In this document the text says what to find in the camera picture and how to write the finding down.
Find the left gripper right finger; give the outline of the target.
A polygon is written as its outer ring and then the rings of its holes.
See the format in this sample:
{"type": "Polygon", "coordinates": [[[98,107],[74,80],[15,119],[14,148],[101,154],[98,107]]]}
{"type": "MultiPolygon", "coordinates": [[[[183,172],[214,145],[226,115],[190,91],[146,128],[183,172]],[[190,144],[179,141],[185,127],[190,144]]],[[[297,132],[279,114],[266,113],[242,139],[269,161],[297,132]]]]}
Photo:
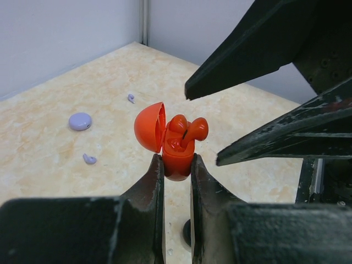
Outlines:
{"type": "Polygon", "coordinates": [[[247,203],[191,164],[193,263],[351,263],[351,208],[247,203]]]}

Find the orange earbud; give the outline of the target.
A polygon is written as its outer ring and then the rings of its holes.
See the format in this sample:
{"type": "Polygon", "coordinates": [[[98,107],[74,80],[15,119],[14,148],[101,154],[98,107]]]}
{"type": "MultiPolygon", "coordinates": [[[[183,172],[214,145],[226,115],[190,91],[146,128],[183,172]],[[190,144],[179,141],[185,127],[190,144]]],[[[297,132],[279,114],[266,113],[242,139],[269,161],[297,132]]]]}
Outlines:
{"type": "Polygon", "coordinates": [[[204,141],[208,136],[208,122],[205,118],[196,118],[187,128],[184,133],[180,145],[182,148],[186,148],[188,143],[191,141],[204,141]]]}
{"type": "Polygon", "coordinates": [[[186,117],[182,114],[175,115],[172,120],[169,122],[169,130],[181,135],[188,129],[188,121],[186,117]]]}

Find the black earbud charging case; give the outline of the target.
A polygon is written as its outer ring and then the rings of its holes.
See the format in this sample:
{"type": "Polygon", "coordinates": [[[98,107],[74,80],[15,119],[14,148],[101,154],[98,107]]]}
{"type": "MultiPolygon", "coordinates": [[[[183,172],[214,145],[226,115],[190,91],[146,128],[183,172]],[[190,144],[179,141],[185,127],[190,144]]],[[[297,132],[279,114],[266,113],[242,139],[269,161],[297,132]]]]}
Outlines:
{"type": "Polygon", "coordinates": [[[188,219],[183,226],[182,231],[183,239],[188,247],[191,247],[191,223],[190,219],[188,219]]]}

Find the purple earbud charging case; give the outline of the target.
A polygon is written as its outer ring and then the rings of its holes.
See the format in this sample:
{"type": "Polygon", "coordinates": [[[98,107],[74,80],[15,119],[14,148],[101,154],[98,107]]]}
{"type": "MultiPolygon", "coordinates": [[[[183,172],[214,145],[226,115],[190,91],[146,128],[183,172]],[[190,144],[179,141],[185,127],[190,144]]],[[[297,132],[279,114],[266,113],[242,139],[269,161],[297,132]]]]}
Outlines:
{"type": "Polygon", "coordinates": [[[70,116],[68,125],[72,130],[84,131],[92,125],[92,118],[84,112],[75,113],[70,116]]]}

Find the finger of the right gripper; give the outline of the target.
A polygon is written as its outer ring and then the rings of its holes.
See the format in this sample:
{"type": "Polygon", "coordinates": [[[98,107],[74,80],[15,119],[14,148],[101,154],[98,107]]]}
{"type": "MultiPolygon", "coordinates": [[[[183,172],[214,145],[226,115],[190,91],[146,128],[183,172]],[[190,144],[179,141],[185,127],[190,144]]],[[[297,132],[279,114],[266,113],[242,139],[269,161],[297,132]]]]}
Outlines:
{"type": "Polygon", "coordinates": [[[351,80],[347,80],[224,148],[216,165],[266,157],[351,158],[351,80]]]}

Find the orange earbud charging case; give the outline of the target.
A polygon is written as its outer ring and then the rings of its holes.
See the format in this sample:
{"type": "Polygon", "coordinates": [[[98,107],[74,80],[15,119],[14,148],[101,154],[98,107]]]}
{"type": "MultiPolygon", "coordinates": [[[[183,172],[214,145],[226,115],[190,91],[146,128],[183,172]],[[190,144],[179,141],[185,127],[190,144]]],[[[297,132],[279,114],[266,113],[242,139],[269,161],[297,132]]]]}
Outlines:
{"type": "Polygon", "coordinates": [[[186,148],[181,148],[183,135],[169,130],[163,102],[152,104],[137,115],[134,133],[141,146],[162,154],[165,177],[180,182],[190,175],[195,141],[188,143],[186,148]]]}

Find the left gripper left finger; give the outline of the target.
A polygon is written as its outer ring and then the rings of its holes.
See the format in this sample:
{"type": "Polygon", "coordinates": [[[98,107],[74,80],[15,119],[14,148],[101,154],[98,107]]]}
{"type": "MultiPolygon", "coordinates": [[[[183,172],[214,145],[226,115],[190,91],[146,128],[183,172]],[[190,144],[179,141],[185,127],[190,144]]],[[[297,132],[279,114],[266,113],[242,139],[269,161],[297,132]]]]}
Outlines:
{"type": "Polygon", "coordinates": [[[12,199],[1,206],[1,263],[164,263],[164,166],[119,196],[12,199]]]}

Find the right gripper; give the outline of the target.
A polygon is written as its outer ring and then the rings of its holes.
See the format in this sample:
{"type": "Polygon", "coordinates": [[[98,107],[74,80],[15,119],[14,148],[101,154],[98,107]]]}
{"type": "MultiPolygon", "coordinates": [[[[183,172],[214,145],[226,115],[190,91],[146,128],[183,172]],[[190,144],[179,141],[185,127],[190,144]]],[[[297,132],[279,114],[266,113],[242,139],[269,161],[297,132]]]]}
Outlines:
{"type": "Polygon", "coordinates": [[[318,95],[351,78],[351,1],[254,1],[187,80],[185,96],[205,97],[292,61],[318,95]]]}

